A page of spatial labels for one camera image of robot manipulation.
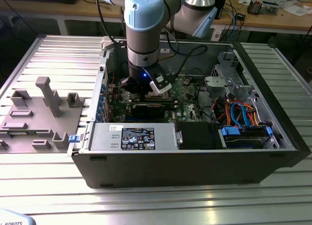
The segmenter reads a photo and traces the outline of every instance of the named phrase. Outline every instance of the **workbench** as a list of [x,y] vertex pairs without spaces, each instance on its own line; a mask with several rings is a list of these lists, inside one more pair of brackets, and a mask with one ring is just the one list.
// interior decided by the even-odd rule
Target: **workbench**
[[[98,10],[95,4],[78,0],[76,4],[61,3],[44,3],[29,1],[11,1],[7,0],[10,5],[22,16],[28,18],[55,19],[58,23],[61,35],[69,35],[66,26],[66,20],[83,20],[83,21],[100,21]],[[277,15],[258,16],[247,13],[247,6],[239,4],[239,0],[231,0],[232,5],[238,12],[245,14],[246,19],[242,30],[270,32],[270,33],[286,33],[286,34],[306,34],[312,23],[312,15],[304,15],[298,17],[280,9]],[[120,7],[108,4],[101,4],[102,13],[106,22],[121,22]],[[0,16],[14,16],[12,10],[0,0]],[[222,13],[220,19],[215,19],[211,28],[214,29],[212,40],[218,40],[220,32],[227,29],[232,21],[226,12]]]
[[[60,96],[77,92],[85,97],[77,129],[77,134],[83,133],[103,54],[100,41],[100,37],[37,38],[0,89],[0,121],[12,106],[9,96],[15,89],[42,96],[35,81],[49,76],[51,88]],[[297,79],[309,90],[304,79],[277,49],[267,44],[242,45],[262,67],[263,78],[272,82],[274,95],[312,149],[311,98],[291,86]],[[287,90],[283,82],[289,84]],[[302,97],[299,108],[296,104]],[[92,189],[66,153],[2,153],[0,189],[0,207],[31,215],[37,225],[309,225],[312,155],[293,168],[277,170],[260,184]]]

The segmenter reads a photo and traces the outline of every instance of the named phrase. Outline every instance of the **wire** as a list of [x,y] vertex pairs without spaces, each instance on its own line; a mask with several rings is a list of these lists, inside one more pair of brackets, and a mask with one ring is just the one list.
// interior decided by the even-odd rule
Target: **wire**
[[23,20],[21,20],[21,22],[19,23],[18,30],[16,32],[16,42],[17,43],[19,42],[19,31],[20,31],[20,26],[22,23],[23,23]]
[[209,106],[205,106],[205,107],[203,107],[203,108],[200,107],[200,104],[199,104],[199,92],[200,92],[200,88],[204,85],[204,83],[205,83],[205,81],[203,80],[202,83],[200,84],[200,86],[198,87],[198,91],[197,91],[197,93],[196,93],[196,96],[197,96],[197,105],[198,105],[199,109],[201,110],[201,112],[203,112],[203,114],[204,114],[205,116],[207,116],[209,119],[211,119],[211,121],[213,121],[214,123],[220,124],[215,118],[213,118],[212,116],[208,115],[207,113],[205,113],[205,112],[203,111],[204,108],[209,107]]
[[122,19],[121,19],[121,27],[122,27],[122,30],[123,32],[125,33],[125,36],[127,35],[127,32],[126,32],[126,29],[125,29],[125,26],[124,26],[124,23],[125,23],[125,16],[124,16],[124,12],[122,10],[122,7],[120,7],[120,11],[121,11],[121,14],[122,14]]
[[115,81],[115,72],[113,71],[113,80],[112,80],[111,85],[114,83],[114,81]]
[[[164,30],[166,31],[166,37],[167,37],[168,43],[170,44],[170,40],[169,40],[169,35],[170,35],[170,37],[172,37],[172,38],[175,40],[176,46],[177,46],[177,48],[178,48],[178,50],[179,50],[179,43],[178,43],[177,39],[176,39],[166,28],[164,28]],[[168,55],[168,56],[160,57],[160,58],[158,59],[158,61],[162,61],[162,60],[165,60],[165,59],[168,59],[168,58],[172,58],[172,57],[174,57],[176,54],[177,54],[177,53],[174,52],[173,54],[170,54],[170,55]]]
[[190,68],[189,70],[186,71],[185,75],[187,76],[188,75],[187,73],[191,70],[198,70],[203,76],[206,76],[203,70],[201,70],[200,68]]
[[115,41],[115,40],[108,34],[107,28],[106,28],[106,25],[105,25],[105,21],[104,21],[103,15],[102,15],[101,7],[100,7],[100,5],[99,5],[99,1],[98,1],[98,0],[96,0],[96,4],[97,4],[97,10],[98,10],[99,18],[100,18],[100,20],[101,20],[101,23],[102,23],[102,26],[103,26],[103,29],[104,29],[106,35],[109,37],[109,39],[110,39],[113,43],[116,43],[116,44],[119,44],[119,45],[120,45],[119,42]]
[[255,115],[255,112],[253,113],[253,115],[254,115],[254,123],[256,124],[256,126],[259,126],[258,122],[257,122],[257,118],[256,118],[256,115]]
[[182,69],[183,69],[183,67],[184,67],[184,64],[186,63],[186,61],[188,60],[188,58],[191,56],[191,54],[192,54],[195,50],[197,50],[197,49],[199,49],[199,48],[208,49],[208,47],[205,46],[205,45],[199,45],[199,46],[196,46],[196,47],[192,48],[192,49],[188,52],[188,54],[185,56],[185,58],[184,58],[184,60],[183,60],[183,62],[182,62],[182,64],[181,64],[181,66],[180,66],[178,72],[175,74],[175,78],[177,78],[177,76],[180,74],[180,72],[182,71]]
[[302,40],[303,43],[304,43],[305,39],[308,37],[308,35],[311,32],[311,30],[312,30],[312,25],[311,25],[309,31],[307,32],[307,34],[305,35],[305,37],[303,38],[303,40]]
[[236,119],[234,118],[234,108],[235,108],[236,105],[241,106],[245,124],[246,124],[246,126],[250,126],[251,124],[250,124],[250,122],[249,122],[249,119],[247,118],[246,110],[245,110],[245,108],[244,108],[244,105],[241,104],[241,103],[235,102],[235,103],[232,105],[232,107],[231,107],[231,119],[232,119],[232,120],[234,121],[234,123],[236,123],[240,128],[243,127],[243,126],[242,126],[238,121],[236,121]]
[[35,35],[38,35],[38,33],[23,19],[23,17],[21,17],[21,15],[17,11],[15,11],[15,9],[7,2],[7,0],[3,0],[3,1],[19,18],[21,18],[24,21],[24,23],[34,32]]
[[26,41],[26,40],[24,40],[24,39],[22,39],[22,38],[17,38],[17,37],[12,33],[12,31],[11,31],[12,29],[14,29],[14,27],[10,28],[5,22],[3,22],[3,20],[2,20],[1,18],[0,18],[0,23],[1,23],[2,25],[4,25],[5,28],[6,28],[7,30],[9,30],[9,32],[10,32],[10,34],[11,34],[11,36],[12,36],[13,38],[15,38],[16,40],[21,40],[21,41],[23,41],[23,42],[25,42],[25,43],[31,45],[30,42],[28,42],[28,41]]
[[[170,40],[169,40],[168,34],[170,34],[170,33],[166,31],[166,38],[167,38],[168,45],[169,45],[170,49],[171,49],[176,55],[187,56],[186,53],[182,53],[182,52],[179,51],[179,44],[176,45],[176,46],[177,46],[177,49],[173,48],[173,46],[171,45],[171,42],[170,42]],[[190,56],[199,56],[199,55],[202,55],[202,54],[205,53],[207,50],[208,50],[208,48],[205,48],[203,51],[198,52],[198,53],[194,53],[194,54],[192,54],[192,55],[190,55]]]
[[88,2],[88,3],[96,3],[96,2],[92,2],[92,1],[88,1],[88,0],[82,0],[82,1],[85,1],[85,2]]
[[234,33],[234,31],[235,31],[235,27],[236,27],[236,20],[235,20],[235,16],[234,16],[233,12],[231,12],[231,11],[228,11],[228,12],[232,15],[232,17],[233,17],[233,22],[234,22],[234,24],[233,24],[233,29],[232,29],[232,32],[231,32],[231,36],[230,36],[230,39],[229,39],[229,41],[231,41],[232,38],[233,38],[233,33]]

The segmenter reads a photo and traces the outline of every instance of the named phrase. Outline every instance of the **power supply label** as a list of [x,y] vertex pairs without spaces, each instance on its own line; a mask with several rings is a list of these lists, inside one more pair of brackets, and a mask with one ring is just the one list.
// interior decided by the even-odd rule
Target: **power supply label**
[[155,150],[154,128],[122,129],[121,148],[123,150]]

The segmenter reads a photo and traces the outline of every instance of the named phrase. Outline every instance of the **blue latch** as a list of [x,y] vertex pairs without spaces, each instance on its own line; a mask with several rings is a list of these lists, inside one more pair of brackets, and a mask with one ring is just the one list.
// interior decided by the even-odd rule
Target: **blue latch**
[[272,131],[272,129],[270,127],[267,127],[267,132],[268,132],[269,136],[273,135],[273,131]]
[[223,127],[221,129],[222,135],[240,135],[238,127]]
[[68,139],[69,143],[79,143],[80,142],[80,136],[78,135],[70,135]]

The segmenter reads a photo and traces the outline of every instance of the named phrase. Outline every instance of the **wooden desk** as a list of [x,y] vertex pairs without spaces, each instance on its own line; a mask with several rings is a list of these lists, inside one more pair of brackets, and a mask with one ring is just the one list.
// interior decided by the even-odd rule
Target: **wooden desk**
[[[56,19],[62,35],[68,35],[65,20],[86,20],[100,21],[98,10],[95,4],[78,0],[75,5],[61,3],[43,3],[29,1],[11,1],[10,5],[23,17]],[[250,15],[247,13],[247,6],[239,4],[239,0],[231,0],[232,5],[238,12],[245,14],[246,19],[243,30],[273,32],[273,33],[291,33],[306,34],[312,24],[312,15],[302,17],[295,16],[280,9],[276,16],[274,15]],[[107,22],[120,22],[119,7],[108,4],[101,4],[104,19]],[[9,16],[13,12],[0,0],[0,16]],[[214,36],[221,30],[228,28],[231,19],[226,12],[222,13],[221,19],[214,20]]]

